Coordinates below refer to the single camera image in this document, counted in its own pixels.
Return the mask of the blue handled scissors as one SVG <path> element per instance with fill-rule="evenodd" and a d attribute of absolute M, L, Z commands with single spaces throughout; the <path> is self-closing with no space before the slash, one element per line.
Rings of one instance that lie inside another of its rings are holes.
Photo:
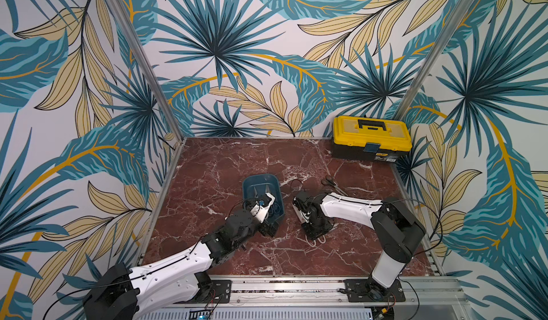
<path fill-rule="evenodd" d="M 278 203 L 273 204 L 269 211 L 268 211 L 268 217 L 269 218 L 277 218 L 284 214 L 284 207 Z"/>

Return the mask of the teal plastic storage box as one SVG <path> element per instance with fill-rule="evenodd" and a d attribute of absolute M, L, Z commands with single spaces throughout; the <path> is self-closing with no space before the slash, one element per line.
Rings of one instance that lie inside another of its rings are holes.
<path fill-rule="evenodd" d="M 243 198 L 245 208 L 250 210 L 255 205 L 255 200 L 266 193 L 271 193 L 275 197 L 275 203 L 283 206 L 283 198 L 278 178 L 272 174 L 260 174 L 247 177 L 243 182 Z M 285 217 L 280 216 L 281 223 Z"/>

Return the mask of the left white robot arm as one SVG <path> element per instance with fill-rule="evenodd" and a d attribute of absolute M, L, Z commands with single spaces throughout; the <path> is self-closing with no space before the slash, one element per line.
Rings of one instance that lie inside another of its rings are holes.
<path fill-rule="evenodd" d="M 111 267 L 84 297 L 86 318 L 134 319 L 208 295 L 211 280 L 207 271 L 231 259 L 267 217 L 267 207 L 238 210 L 187 250 L 140 267 Z"/>

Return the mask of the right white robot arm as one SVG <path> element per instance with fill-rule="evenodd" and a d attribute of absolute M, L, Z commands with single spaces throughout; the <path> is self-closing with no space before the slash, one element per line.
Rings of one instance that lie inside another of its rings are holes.
<path fill-rule="evenodd" d="M 314 241 L 334 228 L 334 219 L 347 220 L 375 231 L 382 254 L 369 278 L 382 291 L 391 288 L 421 245 L 426 229 L 402 200 L 364 200 L 323 193 L 311 196 L 301 191 L 293 198 L 308 240 Z"/>

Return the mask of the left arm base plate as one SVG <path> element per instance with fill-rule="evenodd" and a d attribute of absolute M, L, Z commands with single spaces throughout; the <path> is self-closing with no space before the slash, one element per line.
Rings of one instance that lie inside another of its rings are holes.
<path fill-rule="evenodd" d="M 202 304 L 228 304 L 231 299 L 231 288 L 231 280 L 212 280 L 199 289 L 195 301 Z"/>

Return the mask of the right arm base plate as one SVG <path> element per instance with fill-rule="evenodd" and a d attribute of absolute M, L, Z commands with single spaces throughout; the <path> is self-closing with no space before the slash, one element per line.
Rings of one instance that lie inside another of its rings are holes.
<path fill-rule="evenodd" d="M 338 291 L 348 297 L 350 303 L 358 302 L 404 302 L 405 294 L 399 280 L 390 287 L 383 287 L 373 279 L 344 280 L 344 287 Z"/>

